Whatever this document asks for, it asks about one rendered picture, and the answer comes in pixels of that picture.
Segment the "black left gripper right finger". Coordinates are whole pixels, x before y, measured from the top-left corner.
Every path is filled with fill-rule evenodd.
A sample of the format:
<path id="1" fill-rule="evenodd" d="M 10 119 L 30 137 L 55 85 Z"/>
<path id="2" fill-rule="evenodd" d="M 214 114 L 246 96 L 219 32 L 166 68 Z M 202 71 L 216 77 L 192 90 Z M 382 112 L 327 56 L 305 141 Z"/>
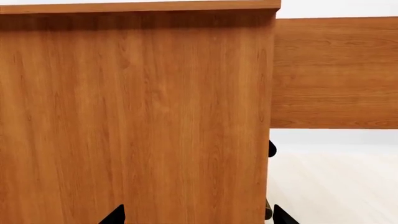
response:
<path id="1" fill-rule="evenodd" d="M 300 224 L 279 205 L 274 205 L 273 222 L 274 224 Z"/>

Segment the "open wooden drawer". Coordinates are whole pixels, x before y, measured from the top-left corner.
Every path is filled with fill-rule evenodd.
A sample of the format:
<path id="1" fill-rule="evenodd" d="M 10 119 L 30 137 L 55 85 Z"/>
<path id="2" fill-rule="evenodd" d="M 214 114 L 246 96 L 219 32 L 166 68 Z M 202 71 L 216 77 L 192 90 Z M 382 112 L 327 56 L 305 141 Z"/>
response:
<path id="1" fill-rule="evenodd" d="M 398 129 L 398 17 L 276 21 L 273 128 Z"/>

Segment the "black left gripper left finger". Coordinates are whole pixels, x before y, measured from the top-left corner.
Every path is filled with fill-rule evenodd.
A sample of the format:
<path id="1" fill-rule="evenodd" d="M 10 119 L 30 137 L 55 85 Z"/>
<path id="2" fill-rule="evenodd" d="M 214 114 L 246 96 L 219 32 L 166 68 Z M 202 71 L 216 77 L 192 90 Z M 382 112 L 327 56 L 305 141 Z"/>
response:
<path id="1" fill-rule="evenodd" d="M 125 222 L 125 211 L 124 205 L 121 204 L 116 207 L 110 214 L 108 214 L 98 224 L 124 224 Z"/>

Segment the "brown wooden cabinet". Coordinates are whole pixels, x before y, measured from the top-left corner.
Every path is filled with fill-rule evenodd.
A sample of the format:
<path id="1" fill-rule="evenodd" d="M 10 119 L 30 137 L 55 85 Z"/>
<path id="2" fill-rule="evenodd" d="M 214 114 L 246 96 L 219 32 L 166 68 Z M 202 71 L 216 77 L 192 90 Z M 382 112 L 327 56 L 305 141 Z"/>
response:
<path id="1" fill-rule="evenodd" d="M 0 224 L 264 224 L 280 5 L 0 5 Z"/>

